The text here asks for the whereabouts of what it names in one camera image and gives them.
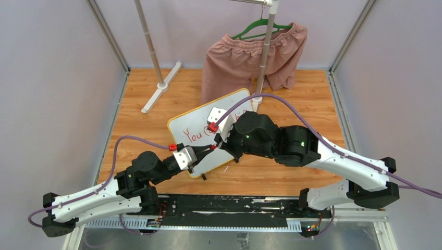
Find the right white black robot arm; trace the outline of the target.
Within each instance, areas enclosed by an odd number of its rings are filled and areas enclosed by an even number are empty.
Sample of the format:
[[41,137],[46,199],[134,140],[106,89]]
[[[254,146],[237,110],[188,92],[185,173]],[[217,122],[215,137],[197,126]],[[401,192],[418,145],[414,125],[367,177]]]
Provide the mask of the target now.
[[298,212],[307,218],[335,205],[354,203],[380,209],[400,198],[398,184],[388,176],[396,171],[393,158],[375,160],[360,156],[316,136],[307,127],[279,127],[267,115],[246,111],[236,121],[224,119],[215,142],[235,161],[244,154],[254,155],[287,167],[315,168],[342,177],[335,184],[301,190]]

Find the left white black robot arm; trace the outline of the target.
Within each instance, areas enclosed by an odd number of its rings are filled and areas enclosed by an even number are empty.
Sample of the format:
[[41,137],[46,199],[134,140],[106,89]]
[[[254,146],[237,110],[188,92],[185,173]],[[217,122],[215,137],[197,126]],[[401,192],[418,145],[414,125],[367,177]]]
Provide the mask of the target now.
[[173,145],[171,156],[161,160],[145,151],[131,166],[111,180],[70,195],[47,193],[43,206],[47,215],[42,230],[50,238],[66,235],[92,220],[119,214],[154,215],[161,205],[156,185],[193,168],[216,148],[214,145]]

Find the yellow framed whiteboard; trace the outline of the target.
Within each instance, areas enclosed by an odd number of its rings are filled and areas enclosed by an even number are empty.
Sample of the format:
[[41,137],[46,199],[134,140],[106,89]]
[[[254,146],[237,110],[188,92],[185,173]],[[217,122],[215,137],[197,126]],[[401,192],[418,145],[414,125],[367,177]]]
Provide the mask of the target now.
[[[168,129],[176,143],[190,146],[204,146],[214,144],[215,134],[207,129],[207,119],[213,107],[228,110],[241,99],[250,96],[249,90],[242,88],[228,95],[220,97],[168,121]],[[189,174],[192,178],[198,178],[219,166],[234,159],[228,152],[216,149],[207,155],[198,165],[194,172]]]

